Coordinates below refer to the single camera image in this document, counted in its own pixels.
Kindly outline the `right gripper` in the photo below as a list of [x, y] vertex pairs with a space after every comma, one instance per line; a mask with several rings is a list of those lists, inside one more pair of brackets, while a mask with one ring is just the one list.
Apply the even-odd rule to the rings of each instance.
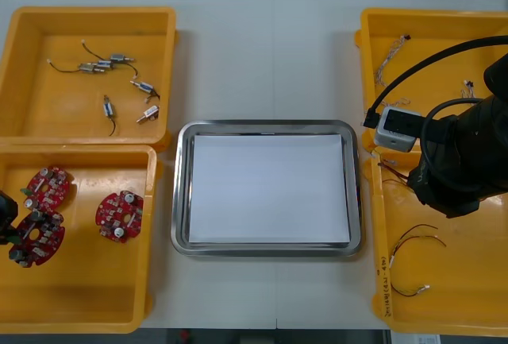
[[418, 200], [447, 218], [468, 215], [501, 194], [501, 120], [432, 120], [408, 185]]

